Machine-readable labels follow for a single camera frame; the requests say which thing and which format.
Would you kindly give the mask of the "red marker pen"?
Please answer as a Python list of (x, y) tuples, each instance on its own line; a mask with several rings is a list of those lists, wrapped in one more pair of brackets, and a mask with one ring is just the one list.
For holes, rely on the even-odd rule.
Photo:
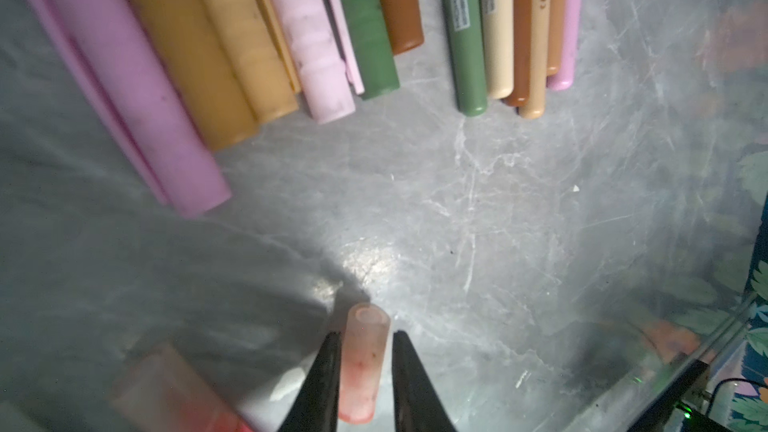
[(249, 431), (251, 426), (170, 344), (136, 363), (111, 405), (142, 431)]

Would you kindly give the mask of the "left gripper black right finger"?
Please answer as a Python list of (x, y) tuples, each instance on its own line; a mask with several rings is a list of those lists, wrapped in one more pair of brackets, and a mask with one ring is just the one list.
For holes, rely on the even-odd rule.
[(393, 335), (391, 371), (397, 432), (456, 432), (410, 337), (402, 330)]

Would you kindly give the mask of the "green pen cap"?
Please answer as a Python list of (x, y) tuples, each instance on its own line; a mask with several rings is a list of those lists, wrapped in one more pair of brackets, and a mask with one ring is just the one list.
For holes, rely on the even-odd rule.
[(364, 84), (364, 100), (400, 88), (380, 0), (341, 0)]

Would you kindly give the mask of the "dark green brown marker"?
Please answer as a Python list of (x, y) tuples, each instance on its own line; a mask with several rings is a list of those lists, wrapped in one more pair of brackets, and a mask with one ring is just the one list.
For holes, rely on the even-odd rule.
[(457, 107), (467, 116), (478, 116), (488, 104), (480, 0), (442, 4)]

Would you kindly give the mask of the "translucent purple-pen cap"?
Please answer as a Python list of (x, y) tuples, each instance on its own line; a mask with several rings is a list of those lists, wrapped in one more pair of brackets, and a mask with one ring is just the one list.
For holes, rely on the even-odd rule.
[(390, 317), (371, 303), (353, 306), (342, 334), (338, 417), (366, 424), (375, 414)]

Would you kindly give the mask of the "ochre brown marker pen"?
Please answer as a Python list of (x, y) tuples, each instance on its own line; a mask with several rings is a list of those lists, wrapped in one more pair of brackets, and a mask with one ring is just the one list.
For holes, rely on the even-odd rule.
[(527, 119), (542, 116), (546, 108), (547, 80), (562, 64), (566, 0), (521, 0), (523, 26), (528, 44), (523, 48), (528, 60), (526, 102), (519, 114)]

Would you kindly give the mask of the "light pink pen cap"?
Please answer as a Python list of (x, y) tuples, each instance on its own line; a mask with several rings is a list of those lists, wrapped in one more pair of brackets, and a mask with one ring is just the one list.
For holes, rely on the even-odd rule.
[(319, 124), (355, 112), (365, 92), (341, 0), (272, 0), (310, 115)]

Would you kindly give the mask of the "ochre pen cap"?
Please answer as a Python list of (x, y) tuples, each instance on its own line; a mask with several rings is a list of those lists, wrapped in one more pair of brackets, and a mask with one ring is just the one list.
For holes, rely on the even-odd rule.
[(129, 0), (203, 141), (232, 146), (298, 110), (271, 0)]

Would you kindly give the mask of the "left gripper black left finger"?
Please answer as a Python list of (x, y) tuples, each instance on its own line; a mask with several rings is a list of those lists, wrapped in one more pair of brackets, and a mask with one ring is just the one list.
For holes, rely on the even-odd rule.
[(329, 332), (278, 432), (336, 432), (342, 338)]

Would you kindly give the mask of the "olive green marker pen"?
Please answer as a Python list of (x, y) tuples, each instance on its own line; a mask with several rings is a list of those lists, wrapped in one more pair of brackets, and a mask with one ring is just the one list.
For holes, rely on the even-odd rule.
[(504, 102), (521, 108), (530, 96), (531, 0), (514, 0), (514, 86)]

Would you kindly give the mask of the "light pink marker pen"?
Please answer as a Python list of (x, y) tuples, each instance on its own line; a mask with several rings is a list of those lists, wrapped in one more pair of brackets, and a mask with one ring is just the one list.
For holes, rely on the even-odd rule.
[(481, 0), (487, 91), (507, 98), (514, 88), (514, 0)]

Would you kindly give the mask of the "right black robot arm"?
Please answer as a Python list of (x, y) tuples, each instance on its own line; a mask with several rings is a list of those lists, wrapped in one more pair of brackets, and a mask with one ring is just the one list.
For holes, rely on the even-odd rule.
[(715, 394), (707, 387), (710, 366), (701, 361), (691, 362), (658, 398), (627, 428), (629, 432), (663, 431), (676, 413), (682, 415), (680, 431), (728, 431), (709, 414)]

